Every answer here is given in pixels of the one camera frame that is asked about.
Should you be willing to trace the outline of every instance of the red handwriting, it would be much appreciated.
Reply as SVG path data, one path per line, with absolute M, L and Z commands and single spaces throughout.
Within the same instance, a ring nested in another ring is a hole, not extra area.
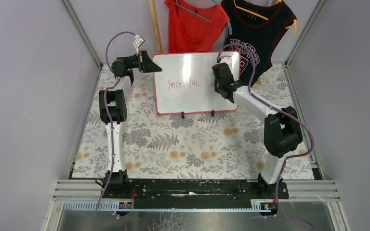
M 188 87 L 189 88 L 192 88 L 192 87 L 199 87 L 200 84 L 198 83 L 197 80 L 195 79 L 191 79 L 189 81 L 189 85 Z M 185 86 L 182 86 L 182 83 L 180 81 L 174 81 L 174 82 L 171 82 L 170 79 L 168 79 L 168 90 L 169 89 L 174 89 L 174 88 L 184 88 Z

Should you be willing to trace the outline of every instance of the clothes hanger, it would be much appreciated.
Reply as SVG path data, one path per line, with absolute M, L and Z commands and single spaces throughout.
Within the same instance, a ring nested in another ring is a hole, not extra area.
M 236 5 L 236 2 L 235 2 L 235 0 L 233 0 L 233 3 L 235 4 L 235 7 L 236 8 L 238 8 L 239 10 L 243 10 L 243 11 L 245 11 L 245 12 L 248 12 L 248 13 L 251 13 L 251 14 L 253 14 L 253 15 L 256 15 L 256 16 L 258 16 L 259 18 L 263 18 L 264 20 L 269 20 L 268 18 L 266 18 L 266 17 L 264 17 L 264 16 L 261 16 L 260 14 L 258 14 L 258 13 L 255 13 L 255 12 L 252 12 L 252 11 L 249 11 L 249 10 L 246 10 L 245 8 L 241 8 L 240 6 L 237 6 Z M 297 34 L 297 31 L 298 31 L 298 28 L 297 28 L 297 20 L 296 19 L 294 19 L 293 20 L 293 22 L 294 22 L 294 33 L 295 34 Z
M 217 4 L 218 4 L 218 2 L 216 2 L 215 0 L 212 0 L 212 2 L 213 2 L 213 3 L 215 3 L 215 5 L 217 5 Z M 194 14 L 194 15 L 196 15 L 196 16 L 198 16 L 198 17 L 200 17 L 200 18 L 202 18 L 202 19 L 204 19 L 204 20 L 206 20 L 206 21 L 210 22 L 210 20 L 209 20 L 209 19 L 207 19 L 207 18 L 205 18 L 204 16 L 202 16 L 202 15 L 200 15 L 200 14 L 198 14 L 198 13 L 195 13 L 195 12 L 193 12 L 192 10 L 190 10 L 190 9 L 188 9 L 188 8 L 186 8 L 186 7 L 181 6 L 181 5 L 178 3 L 178 0 L 176 0 L 176 1 L 174 2 L 174 4 L 175 4 L 175 5 L 177 5 L 177 6 L 179 6 L 179 7 L 180 7 L 180 8 L 182 8 L 182 9 L 184 9 L 184 10 L 186 10 L 186 11 L 188 11 L 188 12 L 191 12 L 192 14 Z M 232 35 L 232 26 L 230 25 L 230 21 L 228 21 L 228 22 L 227 22 L 227 28 L 229 29 L 229 34 L 230 34 L 230 35 Z

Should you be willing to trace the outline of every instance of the orange hanger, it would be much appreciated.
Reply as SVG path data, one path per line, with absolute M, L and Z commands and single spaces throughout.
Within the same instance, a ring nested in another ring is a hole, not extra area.
M 259 18 L 263 18 L 264 20 L 269 20 L 268 18 L 266 18 L 266 17 L 264 17 L 264 16 L 261 16 L 261 15 L 260 15 L 260 14 L 258 14 L 258 13 L 255 13 L 255 12 L 252 12 L 252 11 L 246 10 L 245 8 L 241 8 L 240 6 L 237 6 L 237 5 L 236 5 L 235 0 L 233 0 L 233 3 L 235 4 L 236 8 L 238 8 L 239 10 L 243 10 L 243 11 L 245 11 L 245 12 L 251 13 L 251 14 L 253 14 L 253 15 L 258 16 Z M 294 19 L 294 20 L 293 20 L 293 22 L 294 22 L 294 33 L 295 33 L 295 34 L 297 34 L 297 32 L 298 32 L 298 28 L 297 28 L 297 20 L 296 20 L 296 19 Z

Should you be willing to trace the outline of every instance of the floral tablecloth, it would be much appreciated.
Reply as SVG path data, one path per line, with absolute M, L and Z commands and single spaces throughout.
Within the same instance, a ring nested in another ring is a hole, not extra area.
M 243 108 L 235 112 L 160 115 L 156 111 L 153 74 L 134 72 L 125 92 L 124 158 L 130 178 L 256 179 L 265 165 L 262 123 Z M 99 116 L 98 91 L 114 82 L 104 65 L 87 125 L 75 157 L 73 178 L 102 178 L 108 162 L 107 134 Z M 253 90 L 269 101 L 292 105 L 280 64 L 260 77 Z M 296 152 L 304 152 L 301 143 Z M 287 161 L 285 179 L 313 179 L 307 157 Z

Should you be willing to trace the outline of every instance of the jersey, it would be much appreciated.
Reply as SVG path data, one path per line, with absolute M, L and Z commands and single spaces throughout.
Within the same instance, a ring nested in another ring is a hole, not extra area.
M 229 18 L 221 5 L 194 7 L 184 0 L 178 4 L 207 18 L 210 22 L 165 0 L 169 9 L 168 43 L 170 53 L 212 51 Z
M 237 43 L 246 46 L 252 53 L 242 47 L 230 46 L 226 50 L 239 51 L 240 80 L 248 85 L 255 66 L 252 81 L 255 83 L 259 76 L 272 67 L 271 57 L 277 44 L 286 33 L 287 26 L 293 24 L 296 16 L 284 1 L 273 6 L 257 6 L 243 0 L 236 0 L 236 5 L 246 10 L 258 13 L 268 20 L 235 7 L 233 0 L 223 0 L 222 7 L 226 11 L 232 24 L 232 35 L 228 35 L 225 45 Z

